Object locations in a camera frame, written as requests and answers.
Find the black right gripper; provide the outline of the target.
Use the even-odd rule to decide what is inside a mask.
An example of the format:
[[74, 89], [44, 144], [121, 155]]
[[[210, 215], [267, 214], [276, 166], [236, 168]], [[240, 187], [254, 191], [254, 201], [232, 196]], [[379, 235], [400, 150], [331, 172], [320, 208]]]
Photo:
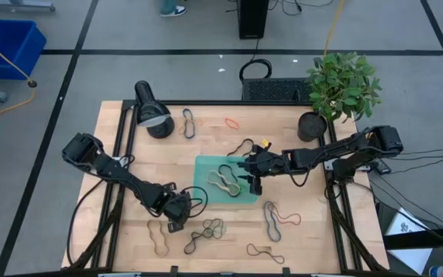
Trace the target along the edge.
[[253, 195], [262, 194], [261, 178], [281, 175], [285, 172], [285, 161], [281, 155], [269, 151], [268, 147], [254, 145], [252, 153], [237, 166], [244, 168], [248, 175], [241, 175], [249, 184], [249, 192]]

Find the long tan rubber band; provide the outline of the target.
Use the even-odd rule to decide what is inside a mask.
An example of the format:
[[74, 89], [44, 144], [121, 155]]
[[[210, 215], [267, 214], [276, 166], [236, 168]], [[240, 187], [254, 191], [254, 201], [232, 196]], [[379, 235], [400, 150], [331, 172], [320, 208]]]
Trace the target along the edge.
[[163, 232], [162, 222], [159, 220], [148, 220], [146, 226], [149, 238], [153, 244], [154, 254], [158, 258], [165, 257], [169, 253], [169, 247], [166, 235]]

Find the dark blue rubber band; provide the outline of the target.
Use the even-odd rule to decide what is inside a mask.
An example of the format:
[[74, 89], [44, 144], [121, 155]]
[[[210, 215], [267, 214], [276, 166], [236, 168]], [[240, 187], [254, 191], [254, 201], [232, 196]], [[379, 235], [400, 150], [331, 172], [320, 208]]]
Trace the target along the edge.
[[[186, 139], [192, 139], [195, 136], [195, 120], [192, 111], [189, 108], [184, 108], [182, 115], [184, 117], [184, 125], [182, 126], [181, 133]], [[188, 125], [192, 127], [190, 135], [188, 134]]]

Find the green leafy plant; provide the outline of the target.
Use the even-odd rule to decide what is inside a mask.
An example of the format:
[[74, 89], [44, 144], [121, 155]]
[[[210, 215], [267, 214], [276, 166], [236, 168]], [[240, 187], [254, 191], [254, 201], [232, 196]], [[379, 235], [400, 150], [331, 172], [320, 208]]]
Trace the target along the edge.
[[342, 116], [354, 120], [371, 117], [372, 109], [381, 104], [382, 87], [366, 56], [332, 52], [313, 62], [307, 83], [315, 112], [329, 122]]

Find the long grey-blue rubber band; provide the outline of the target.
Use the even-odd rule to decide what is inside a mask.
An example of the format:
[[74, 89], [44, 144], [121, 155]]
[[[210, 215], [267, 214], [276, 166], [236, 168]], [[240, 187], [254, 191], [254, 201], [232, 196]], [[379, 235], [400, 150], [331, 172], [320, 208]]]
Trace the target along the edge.
[[281, 241], [281, 232], [278, 229], [278, 216], [276, 215], [275, 205], [267, 201], [263, 205], [263, 216], [265, 220], [266, 233], [272, 242]]

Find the black rubber band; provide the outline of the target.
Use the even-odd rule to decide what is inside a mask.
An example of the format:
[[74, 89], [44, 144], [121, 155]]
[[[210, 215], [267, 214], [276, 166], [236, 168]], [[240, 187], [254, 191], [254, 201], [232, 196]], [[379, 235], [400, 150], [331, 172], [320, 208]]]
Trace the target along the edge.
[[201, 238], [206, 239], [206, 237], [204, 237], [202, 234], [203, 230], [204, 230], [204, 228], [200, 232], [194, 231], [191, 233], [191, 235], [190, 235], [191, 239], [190, 239], [189, 243], [184, 247], [184, 253], [186, 255], [191, 255], [196, 250], [196, 241], [197, 240], [199, 240]]

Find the small tan rubber band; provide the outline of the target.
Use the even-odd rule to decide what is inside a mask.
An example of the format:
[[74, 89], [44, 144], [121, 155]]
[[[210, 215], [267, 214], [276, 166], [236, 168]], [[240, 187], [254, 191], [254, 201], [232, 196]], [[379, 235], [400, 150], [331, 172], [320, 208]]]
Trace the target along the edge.
[[188, 125], [191, 124], [193, 127], [195, 127], [195, 123], [191, 119], [186, 119], [182, 123], [181, 127], [178, 130], [179, 135], [183, 135], [187, 139], [190, 139], [192, 136], [187, 134], [188, 131]]

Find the wide tan rubber band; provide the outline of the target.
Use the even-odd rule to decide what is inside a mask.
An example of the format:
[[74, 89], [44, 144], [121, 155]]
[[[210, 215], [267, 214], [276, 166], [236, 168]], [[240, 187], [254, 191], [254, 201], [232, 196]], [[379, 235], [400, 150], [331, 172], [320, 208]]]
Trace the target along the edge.
[[229, 181], [223, 174], [221, 174], [215, 170], [210, 170], [208, 172], [207, 177], [206, 177], [206, 182], [217, 186], [221, 190], [226, 191], [228, 194], [229, 194], [228, 184], [229, 183], [237, 183], [237, 182]]

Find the teal translucent plastic bin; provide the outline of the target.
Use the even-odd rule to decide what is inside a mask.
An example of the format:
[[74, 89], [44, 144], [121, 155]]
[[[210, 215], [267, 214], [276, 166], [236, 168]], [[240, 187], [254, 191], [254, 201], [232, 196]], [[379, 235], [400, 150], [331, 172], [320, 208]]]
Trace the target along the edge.
[[[247, 172], [237, 166], [237, 162], [243, 162], [244, 158], [240, 156], [221, 156], [221, 155], [198, 155], [195, 158], [194, 170], [194, 197], [205, 198], [208, 195], [208, 204], [252, 204], [257, 202], [258, 196], [249, 192], [249, 184], [241, 179], [241, 175], [247, 175]], [[243, 192], [237, 197], [231, 197], [226, 191], [221, 190], [215, 185], [206, 182], [207, 174], [210, 170], [218, 171], [222, 164], [230, 165], [238, 178], [239, 185]]]

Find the black perforated box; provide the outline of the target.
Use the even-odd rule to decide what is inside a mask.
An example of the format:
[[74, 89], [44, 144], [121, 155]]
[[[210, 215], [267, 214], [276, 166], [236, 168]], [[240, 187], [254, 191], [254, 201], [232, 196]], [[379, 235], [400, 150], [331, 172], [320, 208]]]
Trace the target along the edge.
[[310, 100], [311, 88], [306, 78], [247, 78], [242, 81], [242, 100], [294, 101]]

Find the thin brown rubber band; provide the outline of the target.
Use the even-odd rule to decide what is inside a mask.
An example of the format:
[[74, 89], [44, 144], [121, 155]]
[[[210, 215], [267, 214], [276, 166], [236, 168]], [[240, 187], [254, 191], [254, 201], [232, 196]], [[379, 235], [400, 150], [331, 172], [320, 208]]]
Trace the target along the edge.
[[246, 252], [249, 256], [254, 256], [254, 257], [259, 255], [266, 255], [279, 265], [285, 263], [285, 257], [283, 255], [273, 255], [267, 250], [260, 250], [252, 243], [246, 245]]

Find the black aluminium table frame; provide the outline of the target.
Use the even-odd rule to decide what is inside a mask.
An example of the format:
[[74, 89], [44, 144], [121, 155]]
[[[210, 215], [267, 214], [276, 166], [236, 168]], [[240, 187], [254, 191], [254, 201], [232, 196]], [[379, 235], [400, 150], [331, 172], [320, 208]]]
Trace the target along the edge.
[[[152, 138], [144, 128], [132, 125], [128, 101], [104, 101], [93, 113], [90, 122], [79, 119], [77, 132], [92, 133], [104, 145], [105, 151], [123, 155], [130, 151], [135, 161], [131, 171], [149, 182], [174, 182], [185, 188], [194, 182], [195, 158], [198, 155], [225, 155], [243, 139], [256, 142], [267, 139], [272, 150], [302, 147], [296, 135], [297, 121], [308, 111], [303, 104], [263, 103], [243, 101], [175, 101], [167, 106], [177, 124], [182, 123], [182, 110], [192, 110], [197, 124], [195, 137], [186, 139], [174, 132], [164, 139]], [[229, 128], [225, 118], [238, 122], [238, 130]], [[285, 214], [297, 212], [300, 225], [284, 225], [280, 242], [271, 242], [265, 231], [262, 201], [245, 205], [209, 204], [199, 209], [197, 217], [185, 228], [168, 234], [169, 253], [158, 258], [146, 227], [150, 216], [132, 193], [127, 192], [122, 206], [121, 221], [115, 239], [106, 237], [101, 247], [99, 265], [115, 272], [139, 272], [146, 275], [166, 275], [176, 266], [179, 275], [209, 275], [237, 277], [239, 275], [337, 274], [341, 267], [354, 265], [347, 239], [337, 242], [338, 226], [324, 197], [325, 171], [316, 168], [301, 178], [301, 187], [286, 176], [263, 181], [262, 200], [273, 201]], [[191, 233], [200, 232], [206, 219], [222, 219], [226, 233], [220, 239], [196, 241], [191, 255], [184, 253]], [[249, 256], [246, 245], [283, 255], [285, 263], [277, 264], [266, 255]]]

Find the dark brown wavy rubber band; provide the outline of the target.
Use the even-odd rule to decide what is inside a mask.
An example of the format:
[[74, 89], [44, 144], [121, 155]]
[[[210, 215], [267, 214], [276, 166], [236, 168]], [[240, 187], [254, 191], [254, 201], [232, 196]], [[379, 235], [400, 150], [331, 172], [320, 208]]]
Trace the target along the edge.
[[223, 174], [229, 181], [238, 182], [238, 178], [235, 175], [233, 168], [230, 165], [222, 164], [218, 167], [218, 172]]

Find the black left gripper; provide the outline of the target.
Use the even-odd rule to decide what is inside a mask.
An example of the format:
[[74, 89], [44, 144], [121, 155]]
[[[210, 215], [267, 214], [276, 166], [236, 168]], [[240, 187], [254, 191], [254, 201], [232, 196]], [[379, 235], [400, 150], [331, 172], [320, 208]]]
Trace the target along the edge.
[[164, 192], [160, 201], [159, 213], [168, 218], [168, 232], [175, 233], [184, 229], [191, 209], [191, 196], [187, 189], [178, 192], [174, 182], [162, 185]]

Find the red rubber band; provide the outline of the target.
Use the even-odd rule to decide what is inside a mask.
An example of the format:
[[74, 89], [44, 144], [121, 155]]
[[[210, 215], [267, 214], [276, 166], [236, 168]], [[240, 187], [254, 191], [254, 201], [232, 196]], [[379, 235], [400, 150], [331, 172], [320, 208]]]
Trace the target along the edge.
[[271, 216], [276, 220], [276, 222], [284, 225], [284, 224], [292, 224], [292, 225], [300, 225], [301, 224], [301, 215], [298, 213], [292, 213], [287, 216], [282, 216], [278, 210], [278, 208], [271, 202], [268, 206], [268, 210], [271, 213]]

